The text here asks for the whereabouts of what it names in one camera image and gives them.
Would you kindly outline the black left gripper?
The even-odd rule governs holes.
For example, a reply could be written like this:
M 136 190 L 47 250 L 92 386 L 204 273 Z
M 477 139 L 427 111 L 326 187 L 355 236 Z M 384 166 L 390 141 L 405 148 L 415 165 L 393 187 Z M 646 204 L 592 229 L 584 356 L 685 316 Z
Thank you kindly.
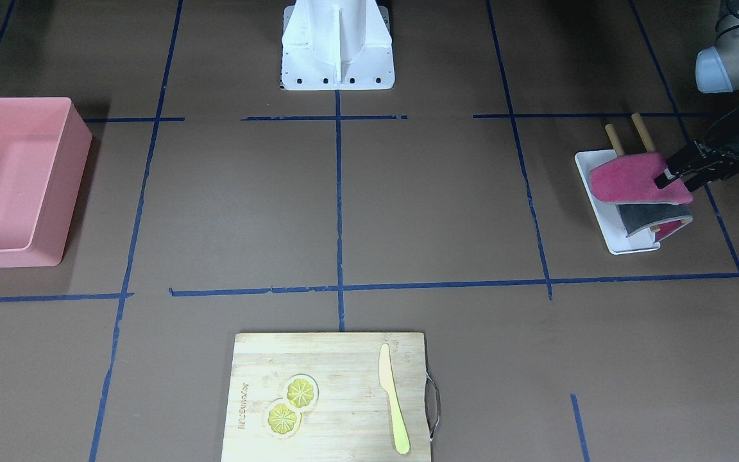
M 711 150 L 739 158 L 739 106 L 713 123 L 704 137 L 704 144 Z M 654 179 L 657 188 L 665 189 L 677 179 L 693 175 L 683 180 L 690 193 L 710 182 L 727 180 L 738 173 L 738 162 L 734 160 L 723 160 L 707 166 L 707 149 L 698 141 L 687 143 L 674 155 L 666 158 L 665 164 L 663 172 Z

